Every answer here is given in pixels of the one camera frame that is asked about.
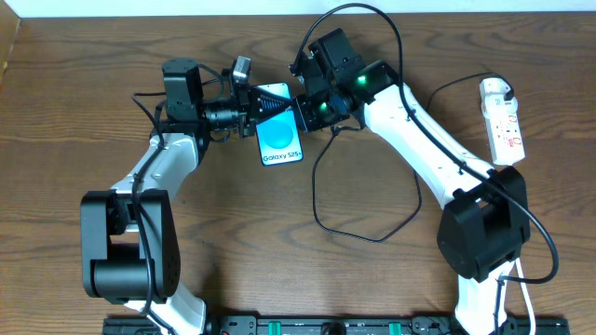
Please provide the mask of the blue screen Galaxy smartphone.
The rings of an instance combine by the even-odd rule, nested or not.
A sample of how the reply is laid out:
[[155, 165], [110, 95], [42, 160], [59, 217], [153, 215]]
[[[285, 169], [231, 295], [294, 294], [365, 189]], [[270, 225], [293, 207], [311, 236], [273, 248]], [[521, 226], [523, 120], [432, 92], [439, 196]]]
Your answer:
[[[286, 83], [257, 86], [276, 95], [290, 98]], [[265, 167], [284, 165], [303, 160], [303, 149], [292, 107], [256, 126], [262, 164]]]

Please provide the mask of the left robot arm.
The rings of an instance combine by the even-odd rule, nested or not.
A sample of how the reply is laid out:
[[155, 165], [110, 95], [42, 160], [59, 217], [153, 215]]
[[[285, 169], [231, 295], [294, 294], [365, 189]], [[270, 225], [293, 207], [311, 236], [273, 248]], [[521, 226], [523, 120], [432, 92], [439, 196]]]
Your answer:
[[171, 202], [201, 163], [213, 133], [246, 138], [257, 125], [289, 111], [287, 84], [252, 86], [251, 61], [237, 58], [213, 79], [229, 97], [207, 99], [196, 60], [162, 65], [162, 101], [147, 116], [149, 147], [134, 169], [80, 203], [82, 283], [92, 298], [121, 304], [162, 334], [210, 334], [206, 303], [181, 282], [181, 253]]

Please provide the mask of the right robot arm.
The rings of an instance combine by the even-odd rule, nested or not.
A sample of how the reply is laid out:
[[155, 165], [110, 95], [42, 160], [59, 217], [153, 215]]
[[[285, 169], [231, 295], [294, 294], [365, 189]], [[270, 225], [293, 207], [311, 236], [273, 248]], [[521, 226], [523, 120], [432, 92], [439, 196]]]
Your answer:
[[429, 187], [442, 211], [437, 244], [458, 276], [456, 321], [469, 334], [498, 332], [506, 285], [530, 237], [525, 180], [515, 168], [524, 150], [513, 86], [500, 74], [480, 74], [492, 155], [484, 161], [429, 115], [399, 71], [381, 60], [366, 64], [342, 30], [305, 40], [290, 70], [305, 86], [296, 102], [303, 129], [355, 118]]

